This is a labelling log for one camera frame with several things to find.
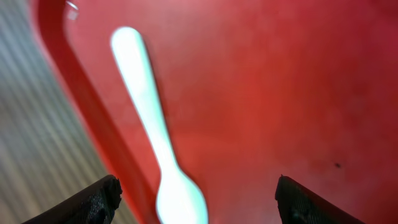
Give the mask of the white plastic spoon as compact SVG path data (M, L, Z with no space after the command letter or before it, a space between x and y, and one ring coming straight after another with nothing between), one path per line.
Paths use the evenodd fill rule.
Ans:
M203 193L176 160L142 36L132 27L120 27L111 36L111 49L159 165L156 211L160 222L208 223Z

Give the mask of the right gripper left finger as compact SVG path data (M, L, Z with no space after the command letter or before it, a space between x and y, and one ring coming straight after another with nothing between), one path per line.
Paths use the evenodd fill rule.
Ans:
M119 179L107 175L23 224L110 224L121 194Z

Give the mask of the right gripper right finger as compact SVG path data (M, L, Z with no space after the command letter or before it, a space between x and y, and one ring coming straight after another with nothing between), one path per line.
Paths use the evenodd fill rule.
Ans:
M275 200L282 224L364 224L285 175L279 177Z

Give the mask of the red plastic tray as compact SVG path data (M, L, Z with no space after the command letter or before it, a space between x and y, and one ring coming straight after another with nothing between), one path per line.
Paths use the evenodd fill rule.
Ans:
M139 223L160 171L110 47L135 28L210 223L279 223L286 175L365 223L397 222L397 2L32 1L41 48Z

